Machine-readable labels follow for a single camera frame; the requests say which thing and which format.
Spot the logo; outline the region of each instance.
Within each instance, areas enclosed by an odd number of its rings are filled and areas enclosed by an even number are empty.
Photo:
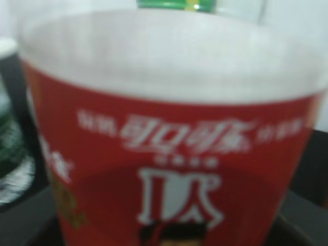
[[[178,154],[245,154],[256,145],[294,137],[304,128],[302,117],[261,123],[260,119],[202,120],[195,123],[168,122],[162,118],[129,114],[119,126],[117,118],[87,110],[77,111],[80,128],[111,139],[119,138],[132,152]]]
[[[210,193],[220,188],[218,175],[179,174],[151,168],[140,169],[138,174],[143,183],[140,223],[206,221],[209,228],[214,228],[223,221],[224,215],[209,198]]]

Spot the red label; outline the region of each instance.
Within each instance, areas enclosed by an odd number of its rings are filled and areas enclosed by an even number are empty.
[[[317,96],[264,105],[147,101],[26,66],[69,246],[257,246]]]

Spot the white wall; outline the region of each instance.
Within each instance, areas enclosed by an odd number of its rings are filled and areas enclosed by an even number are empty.
[[[328,56],[328,0],[268,0],[263,22],[300,37]],[[316,129],[328,132],[328,96]]]
[[[219,0],[223,11],[255,21],[263,0]],[[11,36],[8,0],[0,0],[0,36]],[[328,0],[268,0],[263,22],[279,30],[301,36],[328,55]],[[316,129],[328,132],[328,96]]]
[[[0,36],[11,36],[9,24],[9,7],[7,0],[0,0]]]

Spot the red cup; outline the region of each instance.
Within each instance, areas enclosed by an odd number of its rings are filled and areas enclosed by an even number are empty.
[[[323,59],[229,18],[69,3],[21,40],[67,245],[260,245]]]

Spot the green bottle cap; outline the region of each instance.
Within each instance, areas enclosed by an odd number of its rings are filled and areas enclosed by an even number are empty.
[[[216,0],[138,0],[138,6],[213,13]]]

